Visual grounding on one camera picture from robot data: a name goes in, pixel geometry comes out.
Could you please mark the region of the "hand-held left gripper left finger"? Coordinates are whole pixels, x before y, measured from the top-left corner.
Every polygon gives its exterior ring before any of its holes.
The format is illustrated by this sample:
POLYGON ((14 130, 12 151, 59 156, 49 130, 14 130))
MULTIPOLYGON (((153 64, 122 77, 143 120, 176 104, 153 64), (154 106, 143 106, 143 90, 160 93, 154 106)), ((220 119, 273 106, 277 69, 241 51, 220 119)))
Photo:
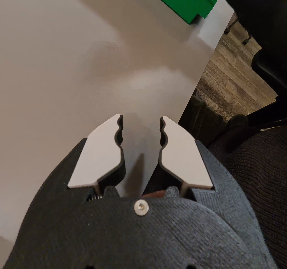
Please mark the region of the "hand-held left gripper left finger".
POLYGON ((122 130, 123 116, 115 114, 88 135, 68 188, 92 187, 96 194, 103 194, 107 186, 116 186, 124 179, 122 130))

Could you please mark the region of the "person's black sweater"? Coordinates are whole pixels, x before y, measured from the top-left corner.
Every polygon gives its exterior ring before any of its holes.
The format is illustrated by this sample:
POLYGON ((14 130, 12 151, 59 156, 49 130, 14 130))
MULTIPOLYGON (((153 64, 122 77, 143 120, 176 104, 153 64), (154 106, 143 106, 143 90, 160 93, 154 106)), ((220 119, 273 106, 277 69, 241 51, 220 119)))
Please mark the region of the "person's black sweater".
POLYGON ((229 130, 209 151, 247 196, 278 268, 287 268, 287 128, 229 130))

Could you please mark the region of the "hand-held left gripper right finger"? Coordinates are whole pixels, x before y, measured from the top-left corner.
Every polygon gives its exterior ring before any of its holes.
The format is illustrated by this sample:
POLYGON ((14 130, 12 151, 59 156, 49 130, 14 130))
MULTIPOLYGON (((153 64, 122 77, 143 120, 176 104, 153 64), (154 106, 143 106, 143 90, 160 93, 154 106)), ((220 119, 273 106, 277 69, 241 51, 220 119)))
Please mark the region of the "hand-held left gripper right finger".
POLYGON ((193 136, 167 116, 160 118, 158 163, 179 183, 180 197, 190 188, 211 190, 213 183, 193 136))

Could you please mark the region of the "person's dark green pants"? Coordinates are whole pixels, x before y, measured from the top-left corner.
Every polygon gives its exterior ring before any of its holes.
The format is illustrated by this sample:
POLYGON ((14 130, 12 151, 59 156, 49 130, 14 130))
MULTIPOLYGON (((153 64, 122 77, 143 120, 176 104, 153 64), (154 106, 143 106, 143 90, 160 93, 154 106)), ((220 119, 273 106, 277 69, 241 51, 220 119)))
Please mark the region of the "person's dark green pants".
POLYGON ((250 129, 248 118, 242 114, 225 121, 206 104, 197 89, 192 94, 178 124, 206 148, 228 132, 239 133, 250 129))

